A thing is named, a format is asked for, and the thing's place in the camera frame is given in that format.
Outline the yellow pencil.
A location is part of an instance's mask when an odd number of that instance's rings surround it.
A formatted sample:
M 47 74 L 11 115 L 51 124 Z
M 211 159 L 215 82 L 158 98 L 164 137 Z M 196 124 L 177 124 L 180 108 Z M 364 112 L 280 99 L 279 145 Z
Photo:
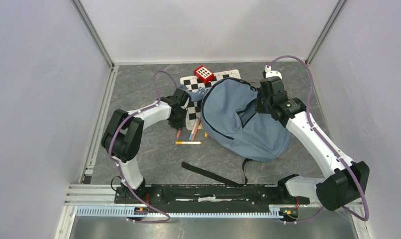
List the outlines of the yellow pencil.
M 200 145 L 201 141 L 175 141 L 177 145 Z

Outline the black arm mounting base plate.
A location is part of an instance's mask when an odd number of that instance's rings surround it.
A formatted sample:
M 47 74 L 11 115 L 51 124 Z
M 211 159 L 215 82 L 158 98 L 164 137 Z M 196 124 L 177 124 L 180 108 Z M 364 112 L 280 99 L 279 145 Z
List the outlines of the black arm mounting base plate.
M 141 186 L 132 194 L 124 185 L 115 190 L 116 204 L 135 204 L 137 211 L 167 214 L 266 213 L 270 205 L 308 205 L 309 198 L 294 197 L 273 184 L 222 184 Z

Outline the light blue pencil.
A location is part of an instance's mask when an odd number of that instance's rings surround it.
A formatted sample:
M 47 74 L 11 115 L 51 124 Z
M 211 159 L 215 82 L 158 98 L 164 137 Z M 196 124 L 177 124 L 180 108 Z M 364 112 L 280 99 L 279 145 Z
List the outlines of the light blue pencil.
M 190 141 L 193 140 L 193 135 L 194 135 L 194 133 L 196 132 L 197 128 L 198 128 L 198 127 L 197 127 L 196 125 L 192 128 L 191 133 L 190 133 L 190 136 L 189 136 L 189 140 L 190 140 Z

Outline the blue student backpack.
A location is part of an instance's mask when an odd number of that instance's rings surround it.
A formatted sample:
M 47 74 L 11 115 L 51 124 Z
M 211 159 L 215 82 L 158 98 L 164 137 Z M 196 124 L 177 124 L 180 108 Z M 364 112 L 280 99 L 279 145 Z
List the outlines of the blue student backpack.
M 271 115 L 256 112 L 257 90 L 248 82 L 224 78 L 205 94 L 178 87 L 200 104 L 204 131 L 223 147 L 260 162 L 271 162 L 286 152 L 292 134 Z

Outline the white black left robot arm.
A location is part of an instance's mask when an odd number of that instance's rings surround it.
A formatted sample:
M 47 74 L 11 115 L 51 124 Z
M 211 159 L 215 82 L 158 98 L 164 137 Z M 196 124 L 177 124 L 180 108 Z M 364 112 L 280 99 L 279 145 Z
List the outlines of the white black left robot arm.
M 176 89 L 173 95 L 162 97 L 142 109 L 134 111 L 115 110 L 101 139 L 101 146 L 116 163 L 127 197 L 134 203 L 145 199 L 146 190 L 141 185 L 144 178 L 139 170 L 136 155 L 140 149 L 143 131 L 160 121 L 168 121 L 170 127 L 186 126 L 189 94 Z

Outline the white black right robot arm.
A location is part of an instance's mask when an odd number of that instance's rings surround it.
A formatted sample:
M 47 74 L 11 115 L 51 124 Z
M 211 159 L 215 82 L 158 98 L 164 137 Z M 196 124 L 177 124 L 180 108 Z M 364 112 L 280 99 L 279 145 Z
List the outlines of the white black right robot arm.
M 312 118 L 309 108 L 298 98 L 289 98 L 280 77 L 266 78 L 257 89 L 258 113 L 270 114 L 292 133 L 308 150 L 322 171 L 323 178 L 290 176 L 282 180 L 277 197 L 290 203 L 297 196 L 316 199 L 329 211 L 347 209 L 355 200 L 362 201 L 364 214 L 369 217 L 365 191 L 370 168 L 355 162 L 337 147 Z

